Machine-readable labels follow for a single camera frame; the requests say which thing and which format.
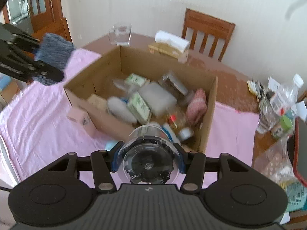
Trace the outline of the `large clear jar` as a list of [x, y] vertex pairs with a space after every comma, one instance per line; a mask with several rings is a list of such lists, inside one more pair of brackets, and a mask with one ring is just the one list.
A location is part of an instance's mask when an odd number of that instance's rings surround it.
[[112, 82], [118, 89], [124, 91], [126, 94], [130, 94], [135, 90], [135, 86], [126, 80], [114, 78]]

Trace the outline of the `glass mug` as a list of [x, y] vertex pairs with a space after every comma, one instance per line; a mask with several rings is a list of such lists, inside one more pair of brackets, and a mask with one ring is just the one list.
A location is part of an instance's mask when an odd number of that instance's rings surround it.
[[131, 24], [117, 23], [108, 33], [109, 41], [116, 46], [129, 46], [131, 40]]

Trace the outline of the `green white small box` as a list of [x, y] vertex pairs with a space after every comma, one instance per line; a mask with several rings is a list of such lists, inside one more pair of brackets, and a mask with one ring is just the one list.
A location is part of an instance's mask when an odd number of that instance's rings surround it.
[[143, 85], [146, 85], [149, 80], [145, 77], [132, 73], [125, 79], [125, 82], [128, 84], [136, 85], [138, 87], [142, 87]]

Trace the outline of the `small beige tag box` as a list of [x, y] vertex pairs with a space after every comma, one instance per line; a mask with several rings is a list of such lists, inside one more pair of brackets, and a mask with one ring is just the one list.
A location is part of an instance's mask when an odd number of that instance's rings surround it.
[[105, 112], [107, 110], [107, 100], [96, 94], [89, 96], [87, 102], [101, 111]]

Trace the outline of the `pink carton box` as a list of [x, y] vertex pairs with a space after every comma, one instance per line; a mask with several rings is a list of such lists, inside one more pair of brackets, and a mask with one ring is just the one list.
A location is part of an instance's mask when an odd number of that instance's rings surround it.
[[97, 131], [94, 123], [87, 111], [82, 110], [81, 108], [72, 107], [67, 114], [67, 118], [81, 126], [81, 128], [90, 136], [94, 137]]

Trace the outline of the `gold tissue box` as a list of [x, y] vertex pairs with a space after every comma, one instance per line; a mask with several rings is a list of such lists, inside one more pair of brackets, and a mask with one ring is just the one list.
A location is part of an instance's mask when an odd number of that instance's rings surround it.
[[186, 63], [189, 55], [190, 42], [163, 30], [156, 32], [154, 42], [148, 45], [149, 52], [176, 59], [179, 63]]

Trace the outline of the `jar of golden capsules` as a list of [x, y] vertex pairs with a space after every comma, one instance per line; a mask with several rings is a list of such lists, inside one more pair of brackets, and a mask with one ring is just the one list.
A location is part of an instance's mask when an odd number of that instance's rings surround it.
[[168, 108], [166, 119], [180, 142], [184, 142], [194, 136], [194, 131], [180, 107]]

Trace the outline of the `clear jar dark contents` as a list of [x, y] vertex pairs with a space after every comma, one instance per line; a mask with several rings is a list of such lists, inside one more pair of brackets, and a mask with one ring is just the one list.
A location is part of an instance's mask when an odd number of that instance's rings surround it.
[[134, 129], [118, 153], [118, 173], [131, 184], [171, 184], [179, 173], [180, 155], [157, 123]]

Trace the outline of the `white blue round ball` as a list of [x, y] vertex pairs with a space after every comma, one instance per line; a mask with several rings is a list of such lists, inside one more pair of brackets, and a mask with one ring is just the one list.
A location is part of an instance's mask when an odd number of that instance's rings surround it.
[[107, 141], [107, 143], [105, 145], [105, 150], [106, 151], [111, 151], [112, 149], [118, 150], [123, 145], [124, 145], [123, 141], [115, 141], [115, 140]]

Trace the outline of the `pink knitted sock roll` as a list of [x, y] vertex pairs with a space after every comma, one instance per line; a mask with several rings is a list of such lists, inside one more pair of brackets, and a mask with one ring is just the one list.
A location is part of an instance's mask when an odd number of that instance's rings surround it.
[[207, 112], [207, 96], [203, 89], [196, 90], [194, 97], [186, 109], [186, 118], [190, 125], [194, 126], [202, 119]]

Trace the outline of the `pink table cloth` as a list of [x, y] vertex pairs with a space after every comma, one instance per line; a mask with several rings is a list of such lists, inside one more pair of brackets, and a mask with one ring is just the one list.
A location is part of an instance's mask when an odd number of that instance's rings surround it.
[[[67, 118], [73, 106], [65, 85], [102, 56], [85, 49], [73, 51], [64, 82], [44, 86], [35, 81], [1, 111], [1, 179], [9, 186], [16, 186], [67, 152], [86, 156], [113, 139], [98, 129], [92, 138]], [[256, 113], [215, 101], [204, 153], [217, 157], [229, 152], [251, 164], [258, 119]]]

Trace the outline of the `clear water bottle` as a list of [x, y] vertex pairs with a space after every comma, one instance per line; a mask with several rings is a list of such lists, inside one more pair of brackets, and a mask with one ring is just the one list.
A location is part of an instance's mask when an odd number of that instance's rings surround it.
[[265, 98], [265, 103], [260, 106], [259, 121], [257, 132], [265, 134], [270, 131], [297, 102], [299, 89], [303, 86], [304, 81], [299, 74], [285, 83], [278, 86], [274, 94]]

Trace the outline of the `green cap small bottle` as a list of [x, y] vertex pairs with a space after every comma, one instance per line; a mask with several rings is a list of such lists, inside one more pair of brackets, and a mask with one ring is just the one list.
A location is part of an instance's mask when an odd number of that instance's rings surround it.
[[280, 121], [271, 129], [271, 135], [278, 140], [284, 136], [291, 136], [294, 133], [295, 120], [284, 115]]

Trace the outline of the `blue knitted sock roll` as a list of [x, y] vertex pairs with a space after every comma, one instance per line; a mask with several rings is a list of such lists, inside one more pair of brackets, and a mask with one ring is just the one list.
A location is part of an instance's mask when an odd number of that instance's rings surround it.
[[32, 79], [45, 86], [62, 82], [64, 79], [64, 69], [66, 68], [68, 60], [74, 50], [75, 46], [72, 42], [64, 39], [60, 35], [46, 33], [40, 43], [34, 60], [44, 62], [52, 67], [55, 67], [57, 70], [61, 71], [61, 75], [57, 81], [54, 81], [42, 74], [39, 74]]

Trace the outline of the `white sock blue band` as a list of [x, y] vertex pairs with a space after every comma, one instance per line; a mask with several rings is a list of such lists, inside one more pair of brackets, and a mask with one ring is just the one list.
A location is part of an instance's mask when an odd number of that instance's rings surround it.
[[118, 97], [109, 97], [107, 100], [108, 112], [118, 120], [128, 124], [136, 124], [137, 119], [127, 108], [126, 103]]

